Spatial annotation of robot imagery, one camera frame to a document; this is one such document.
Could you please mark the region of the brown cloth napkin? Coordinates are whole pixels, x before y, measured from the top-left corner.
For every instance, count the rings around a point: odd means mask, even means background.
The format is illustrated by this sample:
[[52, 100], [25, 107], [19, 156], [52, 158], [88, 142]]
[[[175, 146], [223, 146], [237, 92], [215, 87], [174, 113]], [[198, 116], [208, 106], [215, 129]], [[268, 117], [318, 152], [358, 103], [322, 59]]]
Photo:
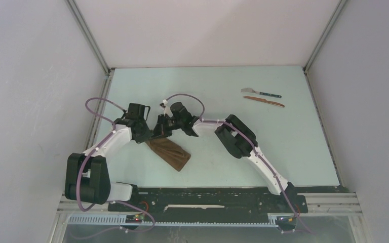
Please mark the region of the brown cloth napkin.
[[149, 139], [147, 146], [173, 169], [180, 172], [191, 158], [191, 154], [168, 138]]

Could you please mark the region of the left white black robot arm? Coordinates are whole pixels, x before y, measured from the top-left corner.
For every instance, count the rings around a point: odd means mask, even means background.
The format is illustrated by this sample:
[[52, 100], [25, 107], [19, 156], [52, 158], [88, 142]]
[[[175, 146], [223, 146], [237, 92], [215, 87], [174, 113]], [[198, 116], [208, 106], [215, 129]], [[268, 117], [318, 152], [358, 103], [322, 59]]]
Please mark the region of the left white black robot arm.
[[107, 159], [130, 142], [143, 143], [152, 136], [146, 123], [150, 107], [130, 103], [123, 115], [111, 123], [110, 132], [82, 153], [67, 159], [64, 195], [81, 203], [104, 204], [120, 200], [128, 211], [139, 207], [135, 185], [111, 182]]

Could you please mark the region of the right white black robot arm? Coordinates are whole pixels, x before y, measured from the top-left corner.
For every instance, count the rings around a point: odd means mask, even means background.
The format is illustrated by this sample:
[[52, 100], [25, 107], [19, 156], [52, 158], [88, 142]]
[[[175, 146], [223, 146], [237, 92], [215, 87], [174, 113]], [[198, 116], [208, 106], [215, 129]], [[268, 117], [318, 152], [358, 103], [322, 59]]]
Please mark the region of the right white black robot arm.
[[205, 119], [192, 115], [181, 102], [171, 106], [167, 104], [167, 100], [160, 104], [163, 114], [158, 116], [153, 129], [154, 138], [170, 137], [175, 130], [192, 137], [214, 133], [230, 155], [237, 159], [247, 158], [262, 175], [270, 193], [276, 195], [274, 204], [279, 211], [286, 212], [294, 206], [295, 186], [268, 161], [254, 132], [236, 115], [230, 114], [225, 119]]

